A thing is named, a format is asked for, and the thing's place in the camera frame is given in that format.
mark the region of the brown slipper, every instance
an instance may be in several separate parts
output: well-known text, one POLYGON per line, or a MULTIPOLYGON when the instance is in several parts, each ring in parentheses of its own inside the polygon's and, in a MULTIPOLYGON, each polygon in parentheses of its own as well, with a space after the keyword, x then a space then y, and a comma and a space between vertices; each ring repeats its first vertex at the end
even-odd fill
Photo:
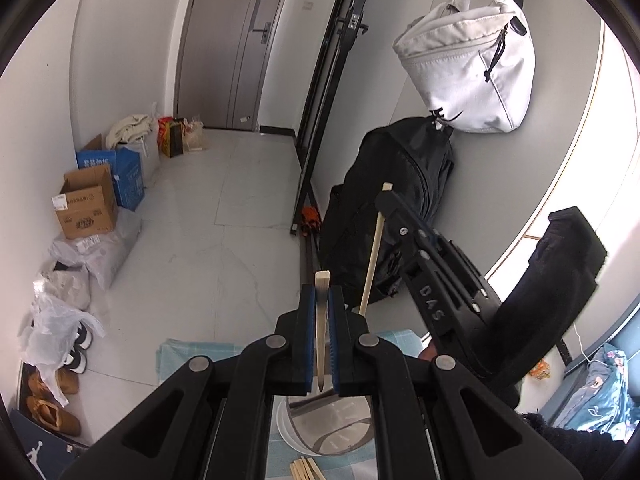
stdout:
MULTIPOLYGON (((62 390, 62 393, 65 395, 75 395, 80 389, 78 374, 70 372, 66 368, 56 370, 56 381, 58 382, 60 390, 62 390)), ((49 391, 49 387, 42 382, 39 371, 36 370, 29 376, 27 384, 34 397, 38 399, 52 399, 53 396, 49 391)))
POLYGON ((27 407, 33 420, 51 431, 59 431, 69 436, 80 435, 80 421, 60 406, 44 399, 27 397, 27 407))

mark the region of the white label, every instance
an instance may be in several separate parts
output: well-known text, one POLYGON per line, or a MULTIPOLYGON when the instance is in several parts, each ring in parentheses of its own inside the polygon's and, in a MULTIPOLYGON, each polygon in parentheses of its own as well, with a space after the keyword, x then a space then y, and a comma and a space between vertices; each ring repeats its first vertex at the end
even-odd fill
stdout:
POLYGON ((56 211, 66 211, 68 206, 66 205, 66 195, 58 195, 51 199, 53 202, 53 209, 56 211))
POLYGON ((89 236, 76 242, 76 247, 78 248, 78 252, 80 254, 84 254, 89 249, 91 249, 94 245, 100 243, 100 237, 98 235, 89 236))

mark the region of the white tote bag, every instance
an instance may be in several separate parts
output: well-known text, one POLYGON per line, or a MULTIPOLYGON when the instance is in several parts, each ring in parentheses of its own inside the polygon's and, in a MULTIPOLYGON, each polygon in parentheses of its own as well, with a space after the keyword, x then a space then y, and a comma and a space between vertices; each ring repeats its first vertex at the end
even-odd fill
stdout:
POLYGON ((394 51, 440 121, 471 133, 510 132, 529 107, 535 68, 523 0, 437 6, 409 25, 394 51))

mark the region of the checkered tablecloth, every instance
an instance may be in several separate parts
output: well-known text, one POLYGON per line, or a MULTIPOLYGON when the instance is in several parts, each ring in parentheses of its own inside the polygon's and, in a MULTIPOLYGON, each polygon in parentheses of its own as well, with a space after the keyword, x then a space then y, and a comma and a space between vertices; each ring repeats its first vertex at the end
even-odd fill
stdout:
MULTIPOLYGON (((420 338, 410 330, 383 332, 378 335, 398 346, 405 355, 417 357, 422 350, 420 338)), ((206 355, 213 361, 220 361, 238 355, 243 348, 228 343, 185 342, 168 339, 160 345, 158 352, 156 352, 158 382, 164 381, 196 355, 206 355)), ((281 397, 275 398, 274 410, 278 407, 281 399, 281 397)), ((291 480, 289 464, 297 458, 300 458, 300 454, 284 442, 276 427, 275 416, 272 416, 265 478, 291 480)), ((373 441, 342 456, 315 457, 314 460, 327 480, 376 480, 378 478, 373 441)))

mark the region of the brown cardboard box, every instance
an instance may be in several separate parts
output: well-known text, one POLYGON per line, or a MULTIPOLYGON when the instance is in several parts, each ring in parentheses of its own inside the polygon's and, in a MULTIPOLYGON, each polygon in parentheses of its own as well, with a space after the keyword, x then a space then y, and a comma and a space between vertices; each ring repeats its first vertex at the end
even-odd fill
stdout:
POLYGON ((116 227, 118 208, 107 164, 65 173, 53 207, 67 238, 103 234, 116 227))

